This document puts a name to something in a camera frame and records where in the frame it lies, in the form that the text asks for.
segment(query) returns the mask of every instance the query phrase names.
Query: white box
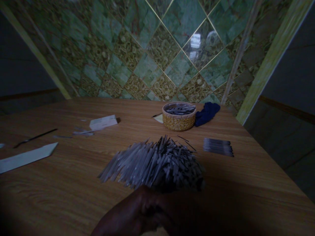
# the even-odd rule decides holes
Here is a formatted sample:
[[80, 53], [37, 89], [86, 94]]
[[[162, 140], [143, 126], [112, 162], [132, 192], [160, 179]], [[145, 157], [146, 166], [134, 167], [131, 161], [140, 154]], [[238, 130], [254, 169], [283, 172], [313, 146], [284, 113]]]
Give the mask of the white box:
[[105, 128], [107, 126], [112, 126], [112, 125], [116, 125], [116, 124], [117, 124], [116, 116], [111, 115], [111, 116], [106, 116], [103, 118], [91, 120], [90, 128], [91, 128], [91, 130], [102, 129], [102, 128]]

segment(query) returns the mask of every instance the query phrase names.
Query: blue rag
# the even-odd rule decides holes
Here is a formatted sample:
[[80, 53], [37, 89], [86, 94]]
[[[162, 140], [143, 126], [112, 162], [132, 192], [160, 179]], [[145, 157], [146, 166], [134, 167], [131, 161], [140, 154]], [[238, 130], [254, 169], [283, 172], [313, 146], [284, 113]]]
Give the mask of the blue rag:
[[195, 126], [198, 127], [209, 122], [220, 110], [220, 108], [221, 108], [220, 105], [216, 103], [211, 102], [205, 103], [203, 106], [203, 110], [196, 112]]

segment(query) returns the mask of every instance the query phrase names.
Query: woven basket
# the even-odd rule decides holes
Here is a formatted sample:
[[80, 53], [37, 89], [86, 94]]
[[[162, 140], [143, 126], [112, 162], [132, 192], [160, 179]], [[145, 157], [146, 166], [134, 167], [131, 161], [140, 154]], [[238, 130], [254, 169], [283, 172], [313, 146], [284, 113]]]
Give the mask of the woven basket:
[[188, 114], [188, 115], [172, 115], [167, 113], [165, 110], [168, 109], [170, 106], [175, 104], [189, 104], [186, 102], [170, 102], [163, 106], [162, 112], [163, 112], [163, 123], [166, 128], [173, 130], [173, 131], [185, 131], [190, 129], [196, 119], [196, 109]]

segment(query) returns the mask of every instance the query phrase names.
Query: small paper piece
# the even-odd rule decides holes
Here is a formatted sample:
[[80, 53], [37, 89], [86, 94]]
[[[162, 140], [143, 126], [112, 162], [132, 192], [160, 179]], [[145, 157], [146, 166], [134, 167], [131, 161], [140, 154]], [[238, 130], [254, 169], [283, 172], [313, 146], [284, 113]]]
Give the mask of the small paper piece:
[[91, 130], [100, 130], [108, 126], [116, 125], [117, 120], [115, 115], [106, 116], [103, 118], [91, 120], [90, 122], [90, 128]]
[[157, 120], [160, 123], [163, 123], [163, 114], [160, 114], [159, 116], [156, 116], [153, 119]]
[[57, 144], [48, 144], [38, 149], [0, 160], [0, 174], [50, 156]]

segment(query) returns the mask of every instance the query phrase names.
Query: bundle of incense sticks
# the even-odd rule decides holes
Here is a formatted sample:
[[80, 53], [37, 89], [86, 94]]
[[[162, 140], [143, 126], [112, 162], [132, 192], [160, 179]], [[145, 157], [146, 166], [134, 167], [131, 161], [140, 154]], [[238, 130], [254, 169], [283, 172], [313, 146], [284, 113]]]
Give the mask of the bundle of incense sticks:
[[165, 109], [165, 111], [172, 115], [188, 115], [196, 109], [195, 105], [176, 103]]
[[230, 146], [230, 141], [216, 140], [210, 138], [204, 138], [203, 150], [213, 153], [222, 154], [225, 156], [234, 157], [233, 149]]
[[145, 140], [122, 152], [117, 152], [98, 176], [102, 182], [115, 179], [125, 187], [147, 185], [160, 192], [180, 188], [200, 191], [204, 188], [204, 168], [186, 146], [176, 144], [167, 135], [156, 143]]

